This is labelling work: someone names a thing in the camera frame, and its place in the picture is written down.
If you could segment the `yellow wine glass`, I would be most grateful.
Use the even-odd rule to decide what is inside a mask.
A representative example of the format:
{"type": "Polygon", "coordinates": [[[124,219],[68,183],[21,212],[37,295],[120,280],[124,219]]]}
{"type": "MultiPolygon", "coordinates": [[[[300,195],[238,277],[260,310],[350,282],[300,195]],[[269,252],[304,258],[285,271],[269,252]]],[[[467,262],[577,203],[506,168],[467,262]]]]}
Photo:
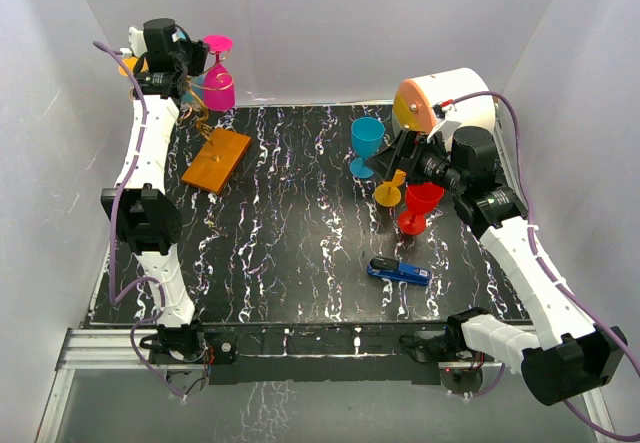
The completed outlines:
{"type": "Polygon", "coordinates": [[[406,173],[396,170],[390,181],[383,181],[374,191],[374,199],[377,204],[386,208],[395,207],[402,199],[399,187],[404,183],[406,173]]]}

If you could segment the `pink wine glass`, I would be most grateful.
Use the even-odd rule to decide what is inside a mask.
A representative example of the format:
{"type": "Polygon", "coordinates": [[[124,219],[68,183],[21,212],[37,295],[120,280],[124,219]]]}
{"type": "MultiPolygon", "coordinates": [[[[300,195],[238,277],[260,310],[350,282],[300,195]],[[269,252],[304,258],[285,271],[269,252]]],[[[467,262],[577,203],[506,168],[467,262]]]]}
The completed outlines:
{"type": "Polygon", "coordinates": [[[225,112],[233,108],[236,102],[234,80],[224,66],[233,48],[233,40],[224,35],[209,35],[204,42],[215,57],[214,64],[204,78],[204,103],[212,111],[225,112]]]}

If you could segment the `red wine glass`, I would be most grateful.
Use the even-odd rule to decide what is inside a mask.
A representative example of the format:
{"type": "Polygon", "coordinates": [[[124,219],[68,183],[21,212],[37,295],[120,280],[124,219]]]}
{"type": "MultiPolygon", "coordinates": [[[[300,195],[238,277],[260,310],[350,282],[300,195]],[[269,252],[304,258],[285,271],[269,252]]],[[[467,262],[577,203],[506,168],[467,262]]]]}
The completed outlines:
{"type": "Polygon", "coordinates": [[[443,197],[445,190],[433,183],[408,185],[405,191],[407,209],[398,217],[399,229],[411,236],[426,229],[426,215],[433,211],[443,197]]]}

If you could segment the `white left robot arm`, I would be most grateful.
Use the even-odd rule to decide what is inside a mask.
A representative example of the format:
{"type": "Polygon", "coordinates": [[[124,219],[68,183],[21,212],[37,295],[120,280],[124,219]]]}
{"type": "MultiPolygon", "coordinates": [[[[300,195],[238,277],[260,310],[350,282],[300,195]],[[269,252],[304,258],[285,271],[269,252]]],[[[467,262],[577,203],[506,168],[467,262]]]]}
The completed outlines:
{"type": "Polygon", "coordinates": [[[186,363],[203,359],[207,339],[181,271],[182,218],[165,194],[165,166],[182,97],[190,77],[202,73],[208,50],[171,18],[130,28],[128,47],[112,55],[132,84],[131,135],[114,186],[101,193],[110,243],[129,248],[143,269],[139,280],[154,300],[157,333],[141,346],[186,363]]]}

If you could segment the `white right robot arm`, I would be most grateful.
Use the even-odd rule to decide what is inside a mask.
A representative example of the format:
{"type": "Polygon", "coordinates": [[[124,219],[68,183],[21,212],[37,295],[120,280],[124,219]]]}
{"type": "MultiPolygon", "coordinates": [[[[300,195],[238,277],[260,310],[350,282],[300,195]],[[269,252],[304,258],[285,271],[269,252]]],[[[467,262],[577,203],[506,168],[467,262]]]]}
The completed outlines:
{"type": "Polygon", "coordinates": [[[466,360],[484,353],[520,373],[533,396],[551,406],[607,385],[623,357],[626,338],[564,295],[560,280],[530,247],[532,226],[516,192],[497,176],[498,149],[481,127],[440,134],[403,130],[367,165],[383,178],[406,174],[408,185],[433,183],[452,195],[460,220],[506,274],[535,330],[522,331],[481,308],[450,316],[443,335],[415,342],[424,354],[466,360]]]}

